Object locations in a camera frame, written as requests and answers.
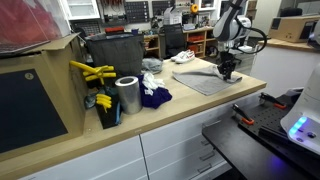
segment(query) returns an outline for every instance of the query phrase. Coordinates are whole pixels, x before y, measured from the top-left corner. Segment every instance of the drawer handle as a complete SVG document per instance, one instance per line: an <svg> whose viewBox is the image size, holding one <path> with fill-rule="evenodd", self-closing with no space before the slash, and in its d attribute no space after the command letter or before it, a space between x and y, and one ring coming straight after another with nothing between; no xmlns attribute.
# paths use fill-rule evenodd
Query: drawer handle
<svg viewBox="0 0 320 180"><path fill-rule="evenodd" d="M206 154L206 155L204 155L204 156L199 157L199 159L200 159L201 161L205 161L205 160L207 160L207 159L212 158L213 156L214 156L214 151L211 151L210 153L208 153L208 154Z"/></svg>
<svg viewBox="0 0 320 180"><path fill-rule="evenodd" d="M205 167L200 168L200 169L197 169L197 170L198 170L198 172L201 174L201 173L205 172L206 170L208 170L208 169L210 169L210 168L212 168L211 163L209 163L209 164L206 165Z"/></svg>
<svg viewBox="0 0 320 180"><path fill-rule="evenodd" d="M207 146L207 145L209 145L210 143L209 143L209 141L207 141L207 140L203 140L203 141L201 141L201 144L202 144L203 146Z"/></svg>

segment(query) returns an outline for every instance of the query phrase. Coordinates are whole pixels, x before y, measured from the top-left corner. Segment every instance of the navy fabric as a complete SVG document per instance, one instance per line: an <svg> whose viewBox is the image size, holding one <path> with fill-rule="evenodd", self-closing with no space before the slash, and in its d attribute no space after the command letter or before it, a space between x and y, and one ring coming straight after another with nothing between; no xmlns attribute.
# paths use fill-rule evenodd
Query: navy fabric
<svg viewBox="0 0 320 180"><path fill-rule="evenodd" d="M139 79L139 87L141 94L141 103L143 107L154 108L157 109L161 104L170 101L172 99L172 95L165 88L158 87L153 91L153 95L145 94L145 90L148 89L142 83L143 75L137 76Z"/></svg>

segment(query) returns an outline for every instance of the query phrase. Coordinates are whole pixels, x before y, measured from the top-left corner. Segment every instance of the white sneaker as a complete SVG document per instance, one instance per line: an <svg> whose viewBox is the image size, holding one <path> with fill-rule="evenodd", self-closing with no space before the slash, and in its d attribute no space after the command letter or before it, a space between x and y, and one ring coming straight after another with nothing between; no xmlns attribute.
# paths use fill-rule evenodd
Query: white sneaker
<svg viewBox="0 0 320 180"><path fill-rule="evenodd" d="M186 52L189 52L190 50L188 49L187 51L181 51L179 52L176 56L171 57L171 61L176 61L177 59L181 58L182 56L184 56L184 54Z"/></svg>
<svg viewBox="0 0 320 180"><path fill-rule="evenodd" d="M193 51L188 51L184 54L184 56L177 58L176 63L182 64L186 62L190 62L195 59L195 55Z"/></svg>

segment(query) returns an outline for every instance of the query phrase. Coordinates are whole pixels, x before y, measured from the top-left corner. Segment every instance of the gray storage box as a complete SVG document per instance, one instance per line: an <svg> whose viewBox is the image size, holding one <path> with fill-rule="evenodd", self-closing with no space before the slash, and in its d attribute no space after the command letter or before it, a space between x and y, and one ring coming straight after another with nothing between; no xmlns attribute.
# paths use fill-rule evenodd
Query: gray storage box
<svg viewBox="0 0 320 180"><path fill-rule="evenodd" d="M94 65L114 66L117 78L141 74L145 51L143 35L109 38L105 33L86 38Z"/></svg>

